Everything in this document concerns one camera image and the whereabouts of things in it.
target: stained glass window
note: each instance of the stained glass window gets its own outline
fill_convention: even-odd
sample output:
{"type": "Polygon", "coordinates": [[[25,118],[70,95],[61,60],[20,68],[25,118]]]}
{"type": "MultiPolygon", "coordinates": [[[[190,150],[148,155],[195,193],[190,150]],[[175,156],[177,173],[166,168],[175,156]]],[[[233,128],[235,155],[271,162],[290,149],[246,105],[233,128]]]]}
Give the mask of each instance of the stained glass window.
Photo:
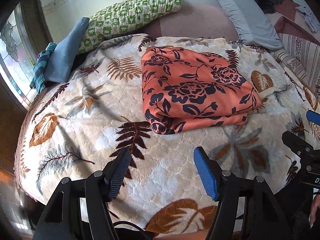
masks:
{"type": "Polygon", "coordinates": [[[0,74],[26,109],[37,95],[29,87],[35,62],[36,54],[23,25],[19,4],[0,33],[0,74]]]}

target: orange floral fabric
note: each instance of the orange floral fabric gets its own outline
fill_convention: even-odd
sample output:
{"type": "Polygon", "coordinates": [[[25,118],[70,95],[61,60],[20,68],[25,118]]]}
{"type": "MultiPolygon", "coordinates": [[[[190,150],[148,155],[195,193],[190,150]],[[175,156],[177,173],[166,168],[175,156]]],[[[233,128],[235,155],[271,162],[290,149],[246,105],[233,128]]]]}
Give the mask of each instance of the orange floral fabric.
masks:
{"type": "Polygon", "coordinates": [[[224,57],[179,47],[152,47],[141,59],[142,109],[157,134],[246,124],[262,103],[224,57]]]}

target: green checkered pillow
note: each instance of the green checkered pillow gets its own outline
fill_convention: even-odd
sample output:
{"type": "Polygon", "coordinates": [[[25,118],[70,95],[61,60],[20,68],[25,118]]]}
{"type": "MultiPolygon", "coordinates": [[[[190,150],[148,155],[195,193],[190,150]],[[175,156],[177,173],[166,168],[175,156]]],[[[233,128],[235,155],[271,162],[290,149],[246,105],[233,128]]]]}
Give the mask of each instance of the green checkered pillow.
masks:
{"type": "Polygon", "coordinates": [[[134,31],[163,15],[180,10],[182,0],[126,0],[90,17],[78,54],[108,40],[134,31]]]}

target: silver bolt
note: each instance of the silver bolt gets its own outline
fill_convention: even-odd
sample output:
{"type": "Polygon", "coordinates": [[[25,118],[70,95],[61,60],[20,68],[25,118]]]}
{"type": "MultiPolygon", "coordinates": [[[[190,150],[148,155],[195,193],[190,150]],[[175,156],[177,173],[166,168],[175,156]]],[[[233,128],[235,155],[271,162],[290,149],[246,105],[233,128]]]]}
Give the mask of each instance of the silver bolt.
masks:
{"type": "Polygon", "coordinates": [[[100,177],[100,176],[102,176],[102,174],[103,174],[102,171],[96,171],[93,175],[94,175],[95,177],[100,177]]]}
{"type": "Polygon", "coordinates": [[[231,175],[231,172],[228,171],[228,170],[223,170],[222,171],[222,175],[225,176],[225,177],[229,177],[231,175]]]}
{"type": "Polygon", "coordinates": [[[257,177],[256,177],[256,180],[257,180],[258,182],[264,182],[264,178],[261,177],[261,176],[257,176],[257,177]]]}
{"type": "Polygon", "coordinates": [[[61,183],[62,184],[66,184],[66,183],[68,183],[69,182],[69,178],[68,177],[65,177],[65,178],[63,178],[62,180],[61,180],[61,183]]]}

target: bed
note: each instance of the bed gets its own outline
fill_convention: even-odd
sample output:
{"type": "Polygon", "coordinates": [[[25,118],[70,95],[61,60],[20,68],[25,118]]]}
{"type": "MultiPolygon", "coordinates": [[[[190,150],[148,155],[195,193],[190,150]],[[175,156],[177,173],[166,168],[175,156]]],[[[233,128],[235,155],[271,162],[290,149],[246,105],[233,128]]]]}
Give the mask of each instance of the bed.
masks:
{"type": "MultiPolygon", "coordinates": [[[[111,39],[88,54],[68,83],[36,98],[19,138],[17,183],[46,204],[63,177],[86,178],[128,146],[132,161],[118,197],[108,205],[112,220],[127,220],[155,233],[207,229],[217,203],[202,186],[194,148],[202,146],[237,176],[263,176],[277,192],[294,176],[292,166],[299,167],[281,134],[290,130],[313,146],[319,141],[318,127],[305,117],[308,110],[320,112],[313,94],[263,48],[225,38],[133,34],[111,39]],[[163,46],[215,53],[233,62],[263,106],[250,112],[243,126],[154,133],[142,112],[141,57],[163,46]]],[[[243,208],[240,200],[238,215],[243,208]]],[[[85,200],[81,212],[87,221],[85,200]]]]}

